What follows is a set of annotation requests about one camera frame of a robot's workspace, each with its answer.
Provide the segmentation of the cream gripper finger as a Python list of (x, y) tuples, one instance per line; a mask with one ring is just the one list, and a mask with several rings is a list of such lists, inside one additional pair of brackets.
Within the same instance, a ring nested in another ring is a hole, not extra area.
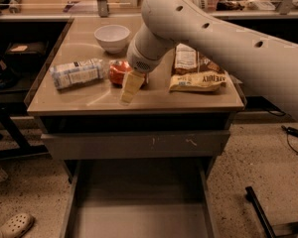
[(145, 81), (145, 75), (132, 70), (124, 75), (120, 101), (130, 103)]

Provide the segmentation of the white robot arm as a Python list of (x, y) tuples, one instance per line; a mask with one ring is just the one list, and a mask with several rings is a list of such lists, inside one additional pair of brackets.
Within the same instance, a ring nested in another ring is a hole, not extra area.
[(217, 19), (201, 0), (143, 0), (127, 60), (149, 73), (178, 44), (205, 55), (298, 120), (298, 45)]

